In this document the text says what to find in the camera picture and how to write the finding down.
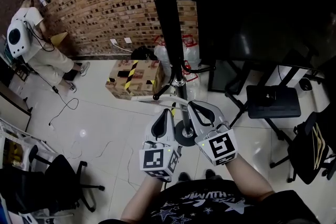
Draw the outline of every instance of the brick wall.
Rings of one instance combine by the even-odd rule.
[[[6,34],[20,2],[0,0],[1,34]],[[133,50],[143,45],[152,47],[154,38],[162,33],[153,0],[51,0],[46,7],[35,0],[35,6],[51,34],[69,33],[69,42],[61,48],[68,56],[127,54],[111,46],[110,39]],[[197,39],[196,4],[178,1],[178,11],[182,33]],[[124,37],[130,37],[133,43],[126,44]]]

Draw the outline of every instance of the beige pants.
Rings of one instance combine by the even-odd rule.
[[[53,46],[46,43],[46,50],[52,50]],[[52,86],[59,85],[64,73],[74,67],[74,62],[60,52],[56,47],[54,51],[45,51],[41,48],[28,64],[39,73]]]

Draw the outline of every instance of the power cable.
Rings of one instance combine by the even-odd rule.
[[[46,50],[46,49],[42,46],[42,44],[41,44],[41,42],[40,42],[40,40],[42,40],[42,41],[44,41],[44,40],[43,40],[42,38],[39,38],[39,37],[34,33],[34,30],[33,30],[33,28],[31,27],[31,25],[30,25],[29,22],[25,21],[25,23],[26,23],[26,26],[27,26],[27,24],[29,25],[29,27],[27,27],[28,31],[33,35],[33,37],[36,38],[36,40],[38,41],[38,43],[40,44],[40,46],[42,47],[42,49],[43,49],[44,51],[52,52],[52,51],[55,50],[55,46],[54,46],[52,43],[51,43],[51,45],[52,45],[53,49],[52,49],[52,50]]]
[[[280,70],[279,70],[279,66],[278,66],[278,73],[279,73],[279,78],[282,81],[281,75],[280,75]]]
[[[58,94],[58,96],[61,98],[61,100],[63,101],[63,103],[65,104],[65,106],[62,108],[62,110],[58,113],[58,115],[57,116],[55,116],[55,117],[53,117],[52,119],[51,119],[51,121],[49,121],[49,123],[48,123],[48,125],[49,126],[51,126],[51,122],[55,119],[55,118],[57,118],[58,116],[60,116],[61,115],[61,113],[63,112],[63,110],[66,108],[66,107],[68,107],[69,109],[71,109],[71,110],[75,110],[77,107],[78,107],[78,104],[79,104],[79,100],[78,100],[78,98],[72,98],[69,102],[65,102],[64,100],[63,100],[63,98],[62,98],[62,96],[58,93],[58,89],[55,87],[55,86],[51,86],[50,85],[50,83],[48,82],[48,81],[46,81],[39,73],[37,73],[39,76],[40,76],[40,78],[42,78],[51,88],[52,88],[52,90],[55,92],[55,93],[57,93]],[[77,100],[77,105],[75,106],[75,108],[72,108],[72,107],[70,107],[69,106],[69,103],[72,101],[72,100]]]

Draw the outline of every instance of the person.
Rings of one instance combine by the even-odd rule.
[[[179,182],[161,192],[162,182],[147,176],[112,223],[319,223],[293,191],[275,193],[270,184],[240,155],[226,163],[233,181],[208,169],[205,180],[191,181],[181,173]]]
[[[51,44],[43,17],[34,7],[34,0],[22,1],[20,9],[12,18],[12,22],[17,19],[26,22],[31,38],[30,50],[22,54],[24,61],[51,86],[62,85],[72,92],[76,92],[76,86],[72,82],[65,81],[62,77],[64,73],[70,72],[72,69],[78,71],[82,77],[85,76],[90,67],[90,62],[79,66]]]

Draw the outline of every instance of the star print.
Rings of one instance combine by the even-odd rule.
[[[170,217],[173,219],[173,222],[171,224],[184,224],[184,222],[187,222],[191,220],[190,218],[185,218],[184,214],[179,217]]]
[[[211,210],[211,208],[210,207],[206,207],[205,209],[204,209],[204,211],[203,212],[206,212],[208,215],[210,214],[210,212],[212,212],[213,210]]]
[[[165,204],[161,208],[166,207],[166,206],[172,206],[172,205],[177,205],[177,204],[170,204],[169,202],[165,202]]]
[[[245,202],[245,200],[240,200],[236,204],[233,203],[233,202],[225,202],[225,204],[229,207],[225,210],[225,212],[235,210],[236,212],[238,212],[239,214],[242,215],[244,213],[244,208],[245,207],[252,206],[252,205],[246,205],[246,204],[244,204],[244,202]]]
[[[160,209],[160,213],[157,213],[157,214],[155,214],[155,215],[152,215],[152,217],[160,216],[162,222],[164,222],[164,221],[166,220],[166,217],[167,217],[167,216],[169,216],[169,215],[175,215],[175,214],[176,214],[176,213],[172,213],[171,210],[172,210],[172,209],[169,209],[169,210],[162,210],[162,209]]]

